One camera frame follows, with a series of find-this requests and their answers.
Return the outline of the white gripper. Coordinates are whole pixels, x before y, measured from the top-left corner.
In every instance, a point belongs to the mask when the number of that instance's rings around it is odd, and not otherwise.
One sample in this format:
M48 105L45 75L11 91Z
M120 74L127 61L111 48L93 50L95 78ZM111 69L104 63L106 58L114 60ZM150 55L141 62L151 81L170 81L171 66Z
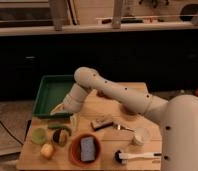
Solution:
M58 104L55 108L53 108L50 111L50 115L55 115L57 113L61 113L62 111L64 113L77 113L81 110L82 103L78 102L74 98L72 98L70 95L67 95L62 103Z

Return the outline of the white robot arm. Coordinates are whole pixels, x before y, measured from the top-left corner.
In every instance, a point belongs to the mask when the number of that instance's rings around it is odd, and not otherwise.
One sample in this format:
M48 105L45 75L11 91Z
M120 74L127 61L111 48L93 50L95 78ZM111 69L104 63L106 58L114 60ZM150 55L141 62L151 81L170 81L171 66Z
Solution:
M179 95L171 100L143 93L107 80L88 67L74 73L75 83L52 112L77 113L92 90L98 90L129 110L160 126L161 171L198 171L198 97Z

